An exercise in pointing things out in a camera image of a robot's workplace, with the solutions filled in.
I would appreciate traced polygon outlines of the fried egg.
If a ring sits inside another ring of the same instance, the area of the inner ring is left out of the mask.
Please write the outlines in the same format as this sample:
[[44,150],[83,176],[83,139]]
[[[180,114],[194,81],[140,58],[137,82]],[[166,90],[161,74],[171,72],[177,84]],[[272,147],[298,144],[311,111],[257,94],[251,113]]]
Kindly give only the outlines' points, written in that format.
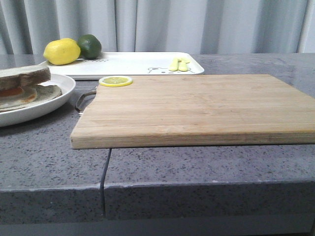
[[0,92],[0,108],[9,110],[33,102],[37,98],[35,87],[16,87]]

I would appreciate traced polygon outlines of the grey curtain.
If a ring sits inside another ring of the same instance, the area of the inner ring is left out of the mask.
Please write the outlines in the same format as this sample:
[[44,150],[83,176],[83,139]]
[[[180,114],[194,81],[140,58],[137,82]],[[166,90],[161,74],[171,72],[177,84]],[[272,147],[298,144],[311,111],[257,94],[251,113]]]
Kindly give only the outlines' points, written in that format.
[[312,53],[312,0],[3,0],[0,52],[95,35],[105,52]]

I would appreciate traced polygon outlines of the green lime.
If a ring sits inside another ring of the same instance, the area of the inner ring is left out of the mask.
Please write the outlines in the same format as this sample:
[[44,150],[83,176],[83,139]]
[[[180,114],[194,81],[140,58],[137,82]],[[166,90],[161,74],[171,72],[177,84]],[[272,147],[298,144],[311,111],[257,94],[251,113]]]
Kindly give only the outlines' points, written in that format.
[[79,37],[77,44],[81,49],[80,56],[85,59],[96,59],[102,49],[100,41],[92,34],[85,34]]

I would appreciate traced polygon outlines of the white bear tray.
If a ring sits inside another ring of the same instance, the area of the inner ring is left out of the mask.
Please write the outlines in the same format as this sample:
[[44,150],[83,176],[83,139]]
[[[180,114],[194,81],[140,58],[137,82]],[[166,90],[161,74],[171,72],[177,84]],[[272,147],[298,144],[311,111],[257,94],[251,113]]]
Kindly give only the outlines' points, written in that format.
[[[186,59],[187,71],[170,71],[175,59]],[[77,59],[66,65],[42,63],[53,74],[67,75],[75,80],[98,80],[111,75],[202,74],[204,68],[189,54],[181,52],[106,52],[94,60]]]

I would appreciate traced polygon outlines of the lemon slice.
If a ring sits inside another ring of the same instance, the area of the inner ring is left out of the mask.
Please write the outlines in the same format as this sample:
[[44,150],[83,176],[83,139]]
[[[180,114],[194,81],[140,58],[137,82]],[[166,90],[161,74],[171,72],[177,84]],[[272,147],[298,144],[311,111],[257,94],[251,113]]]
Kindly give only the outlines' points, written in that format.
[[133,83],[133,79],[128,76],[106,76],[99,79],[99,84],[105,87],[124,87]]

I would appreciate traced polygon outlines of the white round plate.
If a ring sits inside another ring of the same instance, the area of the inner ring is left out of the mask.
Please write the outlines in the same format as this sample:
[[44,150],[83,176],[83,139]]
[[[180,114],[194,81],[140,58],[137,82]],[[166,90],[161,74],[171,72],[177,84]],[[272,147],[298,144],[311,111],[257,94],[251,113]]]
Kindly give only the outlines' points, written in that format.
[[76,86],[76,82],[74,79],[69,76],[59,74],[52,74],[50,81],[41,84],[43,86],[57,85],[61,89],[62,95],[50,101],[45,101],[43,103],[28,108],[22,108],[1,113],[1,127],[26,122],[54,111],[69,100]]

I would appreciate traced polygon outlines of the wooden cutting board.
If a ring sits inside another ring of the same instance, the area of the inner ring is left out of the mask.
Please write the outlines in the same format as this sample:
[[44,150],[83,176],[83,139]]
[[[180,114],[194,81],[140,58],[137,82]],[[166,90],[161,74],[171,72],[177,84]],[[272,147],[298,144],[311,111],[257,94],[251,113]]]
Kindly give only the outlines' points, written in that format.
[[268,74],[134,76],[98,86],[74,149],[312,144],[315,100]]

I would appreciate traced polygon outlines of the yellow lemon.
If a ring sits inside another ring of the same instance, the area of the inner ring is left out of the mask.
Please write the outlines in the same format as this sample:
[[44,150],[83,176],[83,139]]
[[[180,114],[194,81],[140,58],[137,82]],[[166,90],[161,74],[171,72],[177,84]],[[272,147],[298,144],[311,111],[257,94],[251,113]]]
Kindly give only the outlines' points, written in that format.
[[79,58],[81,49],[71,38],[63,38],[48,43],[43,56],[53,65],[65,65]]

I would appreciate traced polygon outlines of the yellow plastic fork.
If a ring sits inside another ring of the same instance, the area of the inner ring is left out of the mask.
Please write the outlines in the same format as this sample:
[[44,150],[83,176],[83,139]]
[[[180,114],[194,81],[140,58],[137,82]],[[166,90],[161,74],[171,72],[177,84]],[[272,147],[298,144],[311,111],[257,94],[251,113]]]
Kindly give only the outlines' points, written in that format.
[[180,64],[182,63],[181,58],[174,58],[171,62],[171,64],[168,67],[169,71],[179,71],[180,70]]

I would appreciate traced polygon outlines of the yellow plastic knife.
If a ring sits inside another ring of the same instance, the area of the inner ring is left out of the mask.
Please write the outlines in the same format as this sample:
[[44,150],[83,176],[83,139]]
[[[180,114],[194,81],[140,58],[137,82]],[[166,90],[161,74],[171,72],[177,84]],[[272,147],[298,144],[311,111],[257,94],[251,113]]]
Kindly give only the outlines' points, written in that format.
[[178,59],[178,70],[182,72],[188,71],[188,64],[190,60],[188,58],[180,58]]

